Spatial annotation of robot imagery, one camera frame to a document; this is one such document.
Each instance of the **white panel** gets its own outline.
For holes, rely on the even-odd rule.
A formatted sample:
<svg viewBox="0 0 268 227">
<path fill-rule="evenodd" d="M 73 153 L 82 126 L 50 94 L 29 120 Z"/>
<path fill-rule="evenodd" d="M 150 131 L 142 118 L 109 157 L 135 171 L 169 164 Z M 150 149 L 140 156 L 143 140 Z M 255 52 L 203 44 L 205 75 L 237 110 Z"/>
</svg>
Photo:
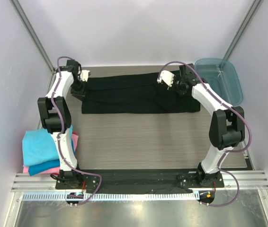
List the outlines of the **white panel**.
<svg viewBox="0 0 268 227">
<path fill-rule="evenodd" d="M 51 61 L 159 65 L 222 58 L 252 0 L 20 0 Z"/>
<path fill-rule="evenodd" d="M 242 106 L 252 127 L 253 163 L 268 177 L 268 1 L 264 1 L 230 60 L 238 73 Z"/>
<path fill-rule="evenodd" d="M 50 71 L 12 5 L 0 0 L 0 226 L 15 173 L 22 166 L 22 138 L 38 123 L 37 99 Z"/>
</svg>

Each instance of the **stack of folded towels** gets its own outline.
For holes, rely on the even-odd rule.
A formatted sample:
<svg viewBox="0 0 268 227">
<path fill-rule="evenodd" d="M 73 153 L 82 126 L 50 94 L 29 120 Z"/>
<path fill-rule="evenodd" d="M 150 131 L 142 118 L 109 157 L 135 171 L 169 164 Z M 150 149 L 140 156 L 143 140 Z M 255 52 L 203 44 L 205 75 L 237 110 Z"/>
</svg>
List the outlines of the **stack of folded towels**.
<svg viewBox="0 0 268 227">
<path fill-rule="evenodd" d="M 78 136 L 70 127 L 70 137 L 73 152 L 77 147 Z M 22 140 L 24 158 L 23 173 L 35 174 L 58 174 L 60 162 L 55 143 L 46 129 L 26 131 Z"/>
</svg>

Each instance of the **metal corner post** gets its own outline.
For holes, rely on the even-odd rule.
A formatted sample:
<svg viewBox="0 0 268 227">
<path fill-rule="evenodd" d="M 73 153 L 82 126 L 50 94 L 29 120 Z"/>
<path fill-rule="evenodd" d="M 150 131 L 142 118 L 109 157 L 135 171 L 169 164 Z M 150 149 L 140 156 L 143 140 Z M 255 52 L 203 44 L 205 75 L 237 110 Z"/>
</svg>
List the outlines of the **metal corner post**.
<svg viewBox="0 0 268 227">
<path fill-rule="evenodd" d="M 246 31 L 248 25 L 250 24 L 253 16 L 259 9 L 262 2 L 263 0 L 254 0 L 253 3 L 251 4 L 246 16 L 244 17 L 238 31 L 236 32 L 228 50 L 226 51 L 223 57 L 224 60 L 229 60 L 231 54 L 233 53 L 235 47 L 237 46 L 238 42 L 240 41 L 241 37 L 243 36 L 244 32 Z"/>
<path fill-rule="evenodd" d="M 27 32 L 29 33 L 30 37 L 32 38 L 32 41 L 34 42 L 36 48 L 42 55 L 44 61 L 46 62 L 47 66 L 49 67 L 50 71 L 54 73 L 54 66 L 51 63 L 51 60 L 49 56 L 47 55 L 44 47 L 42 46 L 37 34 L 35 33 L 29 19 L 27 18 L 24 10 L 22 9 L 20 3 L 18 0 L 10 0 L 11 4 L 13 5 L 15 11 L 17 12 L 20 20 L 22 21 L 23 25 L 25 26 Z"/>
</svg>

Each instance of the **black cloth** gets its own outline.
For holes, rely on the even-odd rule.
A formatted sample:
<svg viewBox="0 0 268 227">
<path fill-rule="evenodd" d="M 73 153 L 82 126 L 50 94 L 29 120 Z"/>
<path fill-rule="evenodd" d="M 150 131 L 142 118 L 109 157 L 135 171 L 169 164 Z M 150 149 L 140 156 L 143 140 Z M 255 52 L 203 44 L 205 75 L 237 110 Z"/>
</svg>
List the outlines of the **black cloth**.
<svg viewBox="0 0 268 227">
<path fill-rule="evenodd" d="M 163 114 L 200 111 L 200 103 L 157 83 L 158 73 L 89 78 L 83 114 Z"/>
</svg>

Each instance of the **blue towel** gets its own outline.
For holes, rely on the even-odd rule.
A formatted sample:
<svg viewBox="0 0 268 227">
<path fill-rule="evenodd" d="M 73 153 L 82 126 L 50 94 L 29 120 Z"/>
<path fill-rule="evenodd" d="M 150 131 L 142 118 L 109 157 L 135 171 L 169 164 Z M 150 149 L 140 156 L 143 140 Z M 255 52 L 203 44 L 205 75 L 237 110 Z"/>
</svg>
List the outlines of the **blue towel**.
<svg viewBox="0 0 268 227">
<path fill-rule="evenodd" d="M 24 166 L 34 166 L 59 159 L 55 143 L 46 129 L 26 131 L 22 140 Z"/>
<path fill-rule="evenodd" d="M 71 144 L 72 144 L 73 152 L 75 153 L 73 141 L 71 141 Z M 52 160 L 52 161 L 43 162 L 43 163 L 38 164 L 38 165 L 30 166 L 28 168 L 29 169 L 28 171 L 29 171 L 30 176 L 33 176 L 33 175 L 41 173 L 45 170 L 59 167 L 59 166 L 60 166 L 60 161 L 59 161 L 59 159 L 56 159 L 56 160 Z"/>
</svg>

